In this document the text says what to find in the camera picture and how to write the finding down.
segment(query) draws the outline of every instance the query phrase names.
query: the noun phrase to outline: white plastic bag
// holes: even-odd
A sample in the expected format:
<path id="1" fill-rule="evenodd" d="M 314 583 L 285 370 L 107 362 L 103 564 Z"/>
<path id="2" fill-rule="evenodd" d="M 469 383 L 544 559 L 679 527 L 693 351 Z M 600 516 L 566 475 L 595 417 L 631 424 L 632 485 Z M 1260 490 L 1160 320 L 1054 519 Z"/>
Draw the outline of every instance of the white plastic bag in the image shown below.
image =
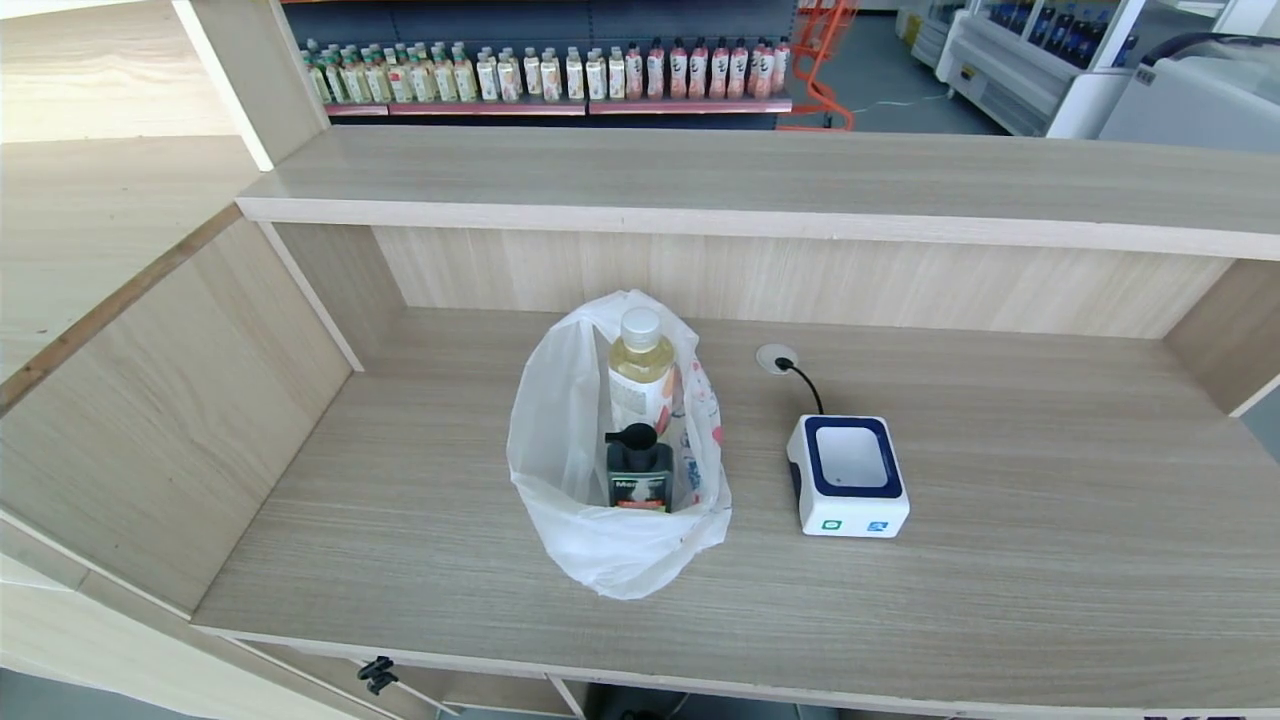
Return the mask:
<path id="1" fill-rule="evenodd" d="M 676 350 L 684 407 L 676 404 L 672 512 L 607 507 L 604 433 L 612 430 L 608 354 L 622 314 L 652 307 Z M 582 305 L 547 331 L 520 378 L 511 411 L 511 482 L 547 546 L 571 578 L 617 600 L 669 583 L 700 550 L 724 542 L 728 482 L 721 466 L 721 415 L 694 350 L 698 336 L 640 291 Z M 684 423 L 681 429 L 677 423 Z"/>

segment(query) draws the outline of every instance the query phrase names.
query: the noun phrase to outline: orange shelf rack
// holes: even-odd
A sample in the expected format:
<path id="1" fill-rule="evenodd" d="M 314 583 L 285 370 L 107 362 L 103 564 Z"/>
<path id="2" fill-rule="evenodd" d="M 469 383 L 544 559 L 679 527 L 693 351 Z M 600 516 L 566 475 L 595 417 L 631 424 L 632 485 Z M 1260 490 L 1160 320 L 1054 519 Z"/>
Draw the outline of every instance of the orange shelf rack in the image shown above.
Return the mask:
<path id="1" fill-rule="evenodd" d="M 849 27 L 858 15 L 858 0 L 818 0 L 813 8 L 797 10 L 803 23 L 796 42 L 791 47 L 795 56 L 795 74 L 804 82 L 805 95 L 813 102 L 796 104 L 792 115 L 813 115 L 822 113 L 823 127 L 780 126 L 781 131 L 791 132 L 852 132 L 854 114 L 836 100 L 836 91 L 818 81 L 818 72 L 831 60 Z M 835 119 L 844 120 L 836 126 Z"/>

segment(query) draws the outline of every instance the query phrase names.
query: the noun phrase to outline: wood grain surface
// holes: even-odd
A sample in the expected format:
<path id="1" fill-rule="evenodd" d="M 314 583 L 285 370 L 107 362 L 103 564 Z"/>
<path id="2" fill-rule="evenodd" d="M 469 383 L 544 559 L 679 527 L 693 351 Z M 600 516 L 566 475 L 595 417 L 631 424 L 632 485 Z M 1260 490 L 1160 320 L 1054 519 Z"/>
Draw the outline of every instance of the wood grain surface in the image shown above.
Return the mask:
<path id="1" fill-rule="evenodd" d="M 869 710 L 1280 711 L 1280 468 L 1158 341 L 691 322 L 733 519 L 671 585 L 622 603 L 550 561 L 508 480 L 520 374 L 556 319 L 407 310 L 193 621 Z M 897 539 L 800 533 L 783 445 L 813 406 L 756 365 L 771 341 L 831 411 L 888 419 L 913 505 Z"/>
<path id="2" fill-rule="evenodd" d="M 627 287 L 687 318 L 1143 338 L 1164 337 L 1230 264 L 913 242 L 389 227 L 374 234 L 416 307 L 568 313 Z"/>
<path id="3" fill-rule="evenodd" d="M 5 666 L 193 717 L 385 720 L 387 715 L 211 637 L 90 573 L 82 592 L 0 585 Z"/>
<path id="4" fill-rule="evenodd" d="M 6 143 L 237 135 L 166 0 L 12 18 L 0 33 Z"/>
<path id="5" fill-rule="evenodd" d="M 1280 387 L 1280 263 L 1238 260 L 1165 338 L 1224 413 Z"/>
<path id="6" fill-rule="evenodd" d="M 0 420 L 0 515 L 189 615 L 348 373 L 237 220 Z"/>
<path id="7" fill-rule="evenodd" d="M 376 356 L 404 297 L 374 233 L 356 225 L 273 227 L 360 363 Z"/>
<path id="8" fill-rule="evenodd" d="M 977 136 L 419 131 L 332 128 L 238 202 L 268 222 L 1280 259 L 1270 155 Z"/>
<path id="9" fill-rule="evenodd" d="M 174 0 L 173 9 L 259 169 L 329 127 L 276 0 Z"/>
<path id="10" fill-rule="evenodd" d="M 256 177 L 233 136 L 0 145 L 0 379 Z"/>

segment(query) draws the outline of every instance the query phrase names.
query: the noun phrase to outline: white bottle cap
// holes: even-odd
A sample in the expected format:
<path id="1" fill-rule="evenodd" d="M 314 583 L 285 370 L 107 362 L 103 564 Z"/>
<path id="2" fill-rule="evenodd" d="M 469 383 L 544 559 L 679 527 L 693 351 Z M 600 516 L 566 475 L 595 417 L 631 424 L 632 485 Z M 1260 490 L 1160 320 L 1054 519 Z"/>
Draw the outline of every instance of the white bottle cap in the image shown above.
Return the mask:
<path id="1" fill-rule="evenodd" d="M 658 346 L 662 318 L 648 307 L 632 307 L 622 314 L 622 343 L 636 352 Z"/>

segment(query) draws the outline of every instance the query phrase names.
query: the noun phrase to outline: gray floor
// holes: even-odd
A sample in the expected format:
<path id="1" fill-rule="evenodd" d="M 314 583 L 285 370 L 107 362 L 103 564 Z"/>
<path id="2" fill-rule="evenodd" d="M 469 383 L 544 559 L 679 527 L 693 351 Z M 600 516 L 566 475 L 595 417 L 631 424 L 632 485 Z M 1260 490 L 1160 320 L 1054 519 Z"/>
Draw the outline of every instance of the gray floor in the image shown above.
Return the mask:
<path id="1" fill-rule="evenodd" d="M 818 73 L 836 92 L 836 101 L 854 111 L 855 131 L 1009 135 L 964 97 L 947 100 L 946 83 L 911 58 L 893 35 L 893 22 L 892 14 L 858 15 L 840 50 Z M 808 102 L 795 78 L 787 90 L 797 104 Z M 820 123 L 818 115 L 787 115 L 778 124 Z"/>

